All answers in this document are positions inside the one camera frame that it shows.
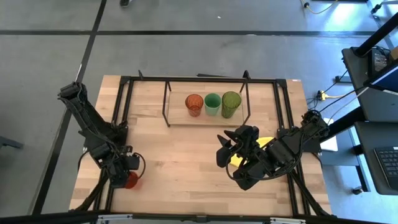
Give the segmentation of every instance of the wooden table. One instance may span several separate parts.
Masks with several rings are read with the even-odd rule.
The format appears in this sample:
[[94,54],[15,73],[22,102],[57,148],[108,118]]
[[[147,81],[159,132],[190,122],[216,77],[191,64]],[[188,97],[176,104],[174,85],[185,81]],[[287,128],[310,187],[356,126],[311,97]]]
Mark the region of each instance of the wooden table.
[[[106,121],[111,121],[119,80],[120,76],[106,75],[103,78],[96,109]],[[242,85],[199,82],[170,84],[172,91],[198,92],[235,89],[239,91]],[[260,181],[251,189],[243,191],[228,178],[225,169],[216,165],[216,151],[221,147],[216,135],[223,134],[225,129],[233,131],[236,128],[167,127],[162,117],[164,85],[164,82],[134,82],[128,115],[127,144],[133,146],[133,151],[145,157],[147,168],[133,189],[114,191],[111,211],[198,215],[292,215],[286,176]],[[307,110],[302,83],[300,80],[287,80],[287,86],[294,123],[300,125],[301,115]],[[282,89],[279,92],[286,123]],[[276,136],[278,122],[272,85],[250,83],[249,95],[251,117],[247,124],[256,125],[260,129],[261,137]],[[323,209],[331,212],[318,160],[312,154],[304,153],[302,165],[308,189]],[[84,201],[97,184],[99,175],[100,170],[91,157],[85,156],[81,162],[70,208],[76,208]],[[108,186],[103,191],[101,208],[104,208],[107,191]],[[296,196],[299,211],[303,213],[297,186]]]

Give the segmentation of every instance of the gray floor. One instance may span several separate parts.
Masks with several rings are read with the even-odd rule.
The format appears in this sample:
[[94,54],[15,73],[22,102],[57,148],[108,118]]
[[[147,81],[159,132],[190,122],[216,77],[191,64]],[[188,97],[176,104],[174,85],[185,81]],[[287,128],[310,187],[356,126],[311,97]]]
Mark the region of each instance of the gray floor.
[[[310,1],[314,11],[329,2]],[[95,0],[0,1],[0,29],[91,30],[100,6]],[[380,23],[396,7],[377,12]],[[100,30],[301,30],[372,31],[377,24],[363,3],[339,3],[320,15],[303,11],[300,1],[134,0],[120,9],[108,0]],[[240,77],[296,78],[307,98],[342,75],[341,50],[367,37],[305,36],[97,36],[83,83],[95,103],[103,75],[194,76],[210,73]],[[395,34],[393,43],[398,43]],[[57,101],[60,87],[74,81],[88,36],[0,35],[0,136],[25,144],[22,150],[0,151],[0,216],[29,212],[63,113]],[[337,85],[329,95],[341,95],[351,85]],[[330,116],[349,98],[324,111]],[[322,108],[329,101],[320,103]],[[336,118],[358,106],[352,103]],[[65,138],[44,212],[67,211],[76,179],[83,138],[74,119]],[[359,185],[352,167],[323,168],[333,213],[343,218],[394,222],[394,197],[369,193],[351,195]]]

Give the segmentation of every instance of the olive green cup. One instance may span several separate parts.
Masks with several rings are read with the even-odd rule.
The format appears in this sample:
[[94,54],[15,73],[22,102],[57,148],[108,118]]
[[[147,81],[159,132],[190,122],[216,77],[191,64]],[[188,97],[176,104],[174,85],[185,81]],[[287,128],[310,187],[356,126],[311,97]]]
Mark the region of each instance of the olive green cup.
[[221,115],[224,118],[230,118],[234,115],[236,109],[242,103],[242,98],[239,94],[234,91],[229,91],[224,93],[222,98],[222,110]]
[[216,116],[221,105],[221,97],[216,93],[207,94],[205,97],[206,114],[209,116]]

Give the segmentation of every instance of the keyboard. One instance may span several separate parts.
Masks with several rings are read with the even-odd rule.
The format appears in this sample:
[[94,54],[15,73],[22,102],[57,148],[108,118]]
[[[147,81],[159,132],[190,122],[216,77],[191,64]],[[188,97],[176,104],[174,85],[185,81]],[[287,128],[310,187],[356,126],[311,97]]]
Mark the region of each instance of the keyboard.
[[398,147],[375,148],[374,152],[389,187],[398,190]]

